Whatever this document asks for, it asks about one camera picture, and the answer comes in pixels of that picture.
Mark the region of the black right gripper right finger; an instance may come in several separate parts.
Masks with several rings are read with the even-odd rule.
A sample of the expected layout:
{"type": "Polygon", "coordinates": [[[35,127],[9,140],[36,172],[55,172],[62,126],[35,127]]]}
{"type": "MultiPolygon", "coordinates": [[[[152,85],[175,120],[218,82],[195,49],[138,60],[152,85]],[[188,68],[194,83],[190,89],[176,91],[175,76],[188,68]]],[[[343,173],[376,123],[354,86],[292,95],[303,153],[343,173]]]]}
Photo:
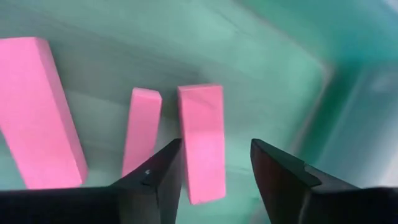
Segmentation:
{"type": "Polygon", "coordinates": [[[307,196],[357,187],[329,175],[261,139],[251,140],[251,164],[272,224],[299,224],[307,196]]]}

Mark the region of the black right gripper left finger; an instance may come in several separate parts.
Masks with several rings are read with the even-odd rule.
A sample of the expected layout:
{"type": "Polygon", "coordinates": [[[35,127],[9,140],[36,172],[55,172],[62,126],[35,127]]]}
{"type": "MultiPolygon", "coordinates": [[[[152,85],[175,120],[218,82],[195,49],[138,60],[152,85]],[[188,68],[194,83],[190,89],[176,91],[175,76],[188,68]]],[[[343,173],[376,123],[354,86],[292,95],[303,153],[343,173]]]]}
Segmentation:
{"type": "Polygon", "coordinates": [[[172,140],[111,185],[119,190],[120,224],[175,224],[182,187],[181,142],[172,140]]]}

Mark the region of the pink wooden block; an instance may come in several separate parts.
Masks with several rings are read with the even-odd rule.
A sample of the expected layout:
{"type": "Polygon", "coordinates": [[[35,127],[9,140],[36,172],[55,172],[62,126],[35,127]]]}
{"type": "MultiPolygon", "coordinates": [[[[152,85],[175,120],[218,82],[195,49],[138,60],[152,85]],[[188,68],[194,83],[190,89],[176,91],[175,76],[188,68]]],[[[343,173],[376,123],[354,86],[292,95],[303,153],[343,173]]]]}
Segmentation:
{"type": "Polygon", "coordinates": [[[161,108],[162,97],[158,91],[132,90],[122,176],[128,175],[155,153],[161,108]]]}
{"type": "Polygon", "coordinates": [[[178,86],[188,198],[192,205],[226,195],[223,87],[178,86]]]}

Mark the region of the pink blocks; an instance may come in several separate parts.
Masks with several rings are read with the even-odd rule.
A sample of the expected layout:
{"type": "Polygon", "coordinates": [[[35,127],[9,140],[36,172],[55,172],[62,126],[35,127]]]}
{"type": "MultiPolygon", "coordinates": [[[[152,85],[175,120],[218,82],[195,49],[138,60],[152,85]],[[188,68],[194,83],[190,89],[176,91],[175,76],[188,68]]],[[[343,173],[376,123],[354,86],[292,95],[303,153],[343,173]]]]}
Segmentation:
{"type": "Polygon", "coordinates": [[[84,183],[88,166],[44,39],[0,39],[0,130],[28,189],[84,183]]]}

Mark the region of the teal translucent plastic bin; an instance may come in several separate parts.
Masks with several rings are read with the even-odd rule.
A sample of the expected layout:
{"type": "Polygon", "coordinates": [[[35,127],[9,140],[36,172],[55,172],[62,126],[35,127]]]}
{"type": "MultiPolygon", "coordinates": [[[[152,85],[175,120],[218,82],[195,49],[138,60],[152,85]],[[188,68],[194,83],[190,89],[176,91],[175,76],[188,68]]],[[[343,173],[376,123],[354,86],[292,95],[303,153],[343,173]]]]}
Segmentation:
{"type": "Polygon", "coordinates": [[[121,175],[131,91],[160,92],[157,149],[180,136],[177,88],[223,87],[225,198],[177,224],[269,224],[259,138],[358,187],[398,187],[398,0],[0,0],[0,38],[47,39],[89,167],[121,175]]]}

